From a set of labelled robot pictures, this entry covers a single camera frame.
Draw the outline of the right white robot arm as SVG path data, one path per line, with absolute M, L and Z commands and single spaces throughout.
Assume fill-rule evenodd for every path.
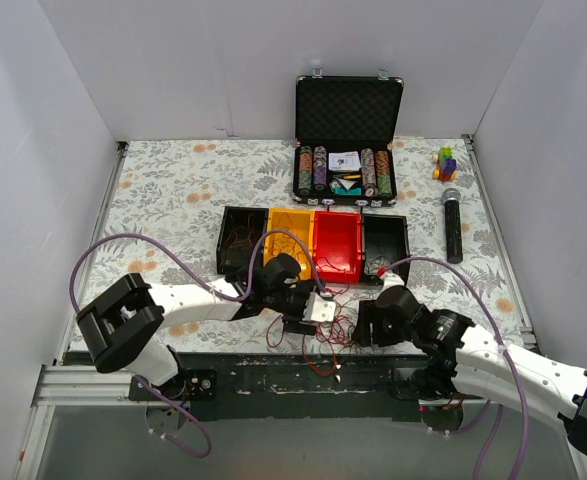
M 406 399 L 475 396 L 518 410 L 562 431 L 587 456 L 587 369 L 546 358 L 448 309 L 430 310 L 404 286 L 393 286 L 358 306 L 352 339 L 361 347 L 410 342 L 427 365 L 393 375 Z

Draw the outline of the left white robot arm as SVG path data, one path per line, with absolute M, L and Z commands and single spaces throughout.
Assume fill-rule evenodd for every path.
M 173 400 L 185 390 L 185 368 L 156 332 L 254 317 L 269 309 L 282 316 L 286 331 L 313 335 L 318 323 L 332 318 L 335 303 L 316 282 L 299 280 L 300 273 L 293 257 L 280 254 L 204 287 L 149 284 L 139 274 L 128 274 L 84 307 L 76 321 L 97 372 L 126 370 L 147 380 L 161 398 Z

